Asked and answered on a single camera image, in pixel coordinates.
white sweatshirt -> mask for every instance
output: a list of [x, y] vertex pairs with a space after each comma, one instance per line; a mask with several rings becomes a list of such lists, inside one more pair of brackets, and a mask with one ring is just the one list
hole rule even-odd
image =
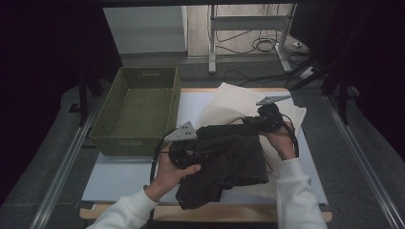
[[[310, 188], [310, 177], [302, 171], [298, 158], [279, 163], [277, 179], [277, 211], [281, 229], [327, 228], [319, 210], [318, 200]], [[140, 228], [149, 212], [158, 205], [143, 188], [128, 197], [121, 197], [102, 213], [90, 229]]]

black fabric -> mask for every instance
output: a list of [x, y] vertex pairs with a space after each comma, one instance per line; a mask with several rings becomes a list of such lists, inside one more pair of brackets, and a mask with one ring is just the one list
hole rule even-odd
[[194, 151], [216, 147], [224, 150], [212, 155], [201, 170], [187, 176], [176, 199], [182, 209], [196, 209], [219, 201], [223, 189], [267, 183], [266, 163], [257, 131], [249, 125], [202, 127]]

person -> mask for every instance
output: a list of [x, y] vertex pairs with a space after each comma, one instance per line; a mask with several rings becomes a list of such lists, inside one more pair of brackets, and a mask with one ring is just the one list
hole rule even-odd
[[[327, 228], [319, 209], [318, 200], [309, 183], [310, 177], [302, 171], [299, 158], [295, 156], [288, 132], [281, 128], [274, 133], [260, 133], [277, 151], [279, 178], [276, 180], [278, 224], [282, 229]], [[168, 146], [162, 150], [168, 152]], [[156, 178], [131, 196], [121, 197], [104, 211], [89, 229], [140, 228], [160, 198], [172, 190], [180, 180], [198, 173], [202, 165], [191, 165], [184, 170], [175, 167], [166, 153], [160, 153]]]

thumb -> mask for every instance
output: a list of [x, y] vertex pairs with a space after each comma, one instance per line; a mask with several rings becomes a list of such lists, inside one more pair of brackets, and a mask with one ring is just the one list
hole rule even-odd
[[188, 166], [186, 169], [184, 169], [182, 171], [182, 173], [187, 176], [187, 175], [192, 175], [197, 173], [198, 171], [200, 171], [200, 169], [202, 168], [201, 164], [196, 164], [196, 165], [190, 165]]

basket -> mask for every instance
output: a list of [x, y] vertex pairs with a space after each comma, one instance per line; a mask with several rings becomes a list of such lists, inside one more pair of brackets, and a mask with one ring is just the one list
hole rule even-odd
[[106, 156], [151, 156], [176, 127], [180, 93], [176, 67], [120, 68], [90, 139]]

